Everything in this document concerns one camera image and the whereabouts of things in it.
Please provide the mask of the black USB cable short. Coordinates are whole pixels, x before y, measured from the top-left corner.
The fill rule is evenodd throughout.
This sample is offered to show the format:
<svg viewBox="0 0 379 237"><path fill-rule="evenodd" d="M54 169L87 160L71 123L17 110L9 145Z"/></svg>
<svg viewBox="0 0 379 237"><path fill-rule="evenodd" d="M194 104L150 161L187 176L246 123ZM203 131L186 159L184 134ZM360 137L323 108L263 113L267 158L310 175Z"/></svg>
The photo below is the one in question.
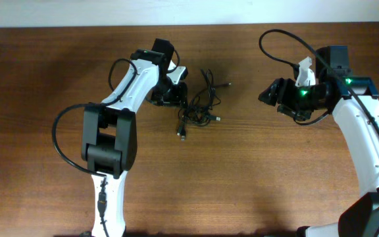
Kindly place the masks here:
<svg viewBox="0 0 379 237"><path fill-rule="evenodd" d="M206 126L210 123L209 106L201 105L198 101L192 100L186 109L183 109L180 117L180 126L178 127L177 135L182 141L186 139L186 125L192 124L196 126Z"/></svg>

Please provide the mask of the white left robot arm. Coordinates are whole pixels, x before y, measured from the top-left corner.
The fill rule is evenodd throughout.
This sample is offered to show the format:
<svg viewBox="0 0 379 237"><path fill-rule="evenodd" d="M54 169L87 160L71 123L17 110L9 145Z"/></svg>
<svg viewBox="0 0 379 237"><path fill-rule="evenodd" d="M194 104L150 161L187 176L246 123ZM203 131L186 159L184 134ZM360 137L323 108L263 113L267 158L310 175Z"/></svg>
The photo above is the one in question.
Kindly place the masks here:
<svg viewBox="0 0 379 237"><path fill-rule="evenodd" d="M123 236L124 185L138 149L136 113L149 95L160 107L186 107L188 70L172 62L176 50L157 38L150 50L138 49L130 67L100 108L84 110L82 159L92 172L95 221L88 236Z"/></svg>

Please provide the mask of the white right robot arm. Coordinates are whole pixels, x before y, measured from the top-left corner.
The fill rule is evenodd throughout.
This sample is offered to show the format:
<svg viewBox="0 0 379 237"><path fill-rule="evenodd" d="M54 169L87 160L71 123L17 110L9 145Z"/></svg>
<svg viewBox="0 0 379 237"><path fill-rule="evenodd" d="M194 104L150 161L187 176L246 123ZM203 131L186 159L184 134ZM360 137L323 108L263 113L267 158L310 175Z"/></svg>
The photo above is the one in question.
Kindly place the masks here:
<svg viewBox="0 0 379 237"><path fill-rule="evenodd" d="M299 62L295 80L279 78L259 101L303 126L311 114L324 110L339 126L357 174L360 198L336 223L302 226L297 236L379 236L379 93L371 78L354 76L345 46L318 49L316 69L311 58Z"/></svg>

